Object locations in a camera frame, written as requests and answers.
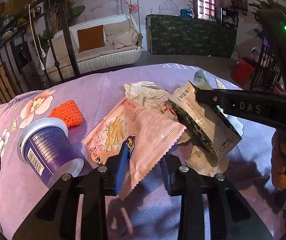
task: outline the purple bedsheet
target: purple bedsheet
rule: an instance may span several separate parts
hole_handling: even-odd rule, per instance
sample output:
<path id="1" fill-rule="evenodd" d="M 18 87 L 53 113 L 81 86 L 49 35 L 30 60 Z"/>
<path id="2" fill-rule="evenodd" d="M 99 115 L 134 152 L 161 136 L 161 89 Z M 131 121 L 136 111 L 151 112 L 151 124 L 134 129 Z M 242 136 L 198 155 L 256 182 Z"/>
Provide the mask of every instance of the purple bedsheet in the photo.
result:
<path id="1" fill-rule="evenodd" d="M 46 186 L 22 163 L 16 153 L 16 143 L 22 129 L 32 121 L 47 117 L 59 104 L 73 99 L 84 122 L 69 128 L 68 138 L 88 163 L 81 174 L 96 164 L 91 161 L 81 141 L 109 111 L 124 97 L 124 83 L 152 81 L 173 93 L 187 80 L 193 81 L 198 67 L 180 64 L 148 65 L 122 69 L 104 74 L 92 74 L 47 91 L 33 91 L 15 97 L 0 106 L 0 222 L 8 239 L 47 192 Z M 209 84 L 217 88 L 216 77 L 207 73 Z M 238 89 L 220 80 L 228 89 Z M 273 213 L 274 187 L 271 183 L 271 138 L 274 129 L 240 119 L 243 123 L 242 141 L 228 155 L 230 165 L 225 175 L 279 239 L 284 232 L 282 213 Z M 182 163 L 191 153 L 192 145 L 175 145 L 170 152 Z M 106 198 L 109 239 L 177 239 L 181 198 L 168 196 L 159 164 L 139 183 L 125 201 Z M 206 239 L 210 239 L 208 209 L 205 210 Z"/>

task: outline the window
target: window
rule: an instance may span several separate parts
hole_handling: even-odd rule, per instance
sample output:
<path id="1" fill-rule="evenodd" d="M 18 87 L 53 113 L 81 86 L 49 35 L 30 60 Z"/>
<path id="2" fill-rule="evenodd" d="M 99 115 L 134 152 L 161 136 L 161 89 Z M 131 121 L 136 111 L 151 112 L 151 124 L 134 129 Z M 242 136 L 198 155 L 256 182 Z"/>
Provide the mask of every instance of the window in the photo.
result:
<path id="1" fill-rule="evenodd" d="M 197 14 L 199 19 L 214 18 L 215 0 L 197 0 Z"/>

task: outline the red box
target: red box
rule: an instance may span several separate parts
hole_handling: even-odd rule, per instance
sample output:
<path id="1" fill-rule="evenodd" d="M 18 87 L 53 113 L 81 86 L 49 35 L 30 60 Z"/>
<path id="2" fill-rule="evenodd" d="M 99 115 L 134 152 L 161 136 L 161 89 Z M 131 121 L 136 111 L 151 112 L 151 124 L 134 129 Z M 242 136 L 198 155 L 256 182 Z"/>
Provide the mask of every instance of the red box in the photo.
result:
<path id="1" fill-rule="evenodd" d="M 241 87 L 244 87 L 253 71 L 254 67 L 251 64 L 245 62 L 244 60 L 241 60 L 236 66 L 236 68 L 233 70 L 231 77 L 238 84 L 240 84 Z"/>

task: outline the dome drawing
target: dome drawing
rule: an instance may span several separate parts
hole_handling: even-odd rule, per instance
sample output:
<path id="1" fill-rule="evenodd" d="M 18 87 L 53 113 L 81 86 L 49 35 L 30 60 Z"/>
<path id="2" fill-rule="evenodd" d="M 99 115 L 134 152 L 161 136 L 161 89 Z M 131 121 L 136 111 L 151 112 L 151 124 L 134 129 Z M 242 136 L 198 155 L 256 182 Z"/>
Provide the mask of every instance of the dome drawing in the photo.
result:
<path id="1" fill-rule="evenodd" d="M 159 14 L 179 16 L 179 11 L 173 0 L 166 0 L 164 4 L 159 6 Z"/>

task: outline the orange knitted pad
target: orange knitted pad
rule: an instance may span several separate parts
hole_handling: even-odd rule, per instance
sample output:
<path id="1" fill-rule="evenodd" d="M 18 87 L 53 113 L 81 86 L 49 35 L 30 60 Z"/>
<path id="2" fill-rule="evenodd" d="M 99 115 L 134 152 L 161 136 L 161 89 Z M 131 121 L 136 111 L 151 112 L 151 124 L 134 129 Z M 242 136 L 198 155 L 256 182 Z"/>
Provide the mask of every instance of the orange knitted pad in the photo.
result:
<path id="1" fill-rule="evenodd" d="M 79 125 L 83 122 L 83 116 L 74 100 L 69 100 L 60 104 L 58 107 L 55 107 L 48 117 L 61 119 L 67 125 L 67 128 Z"/>

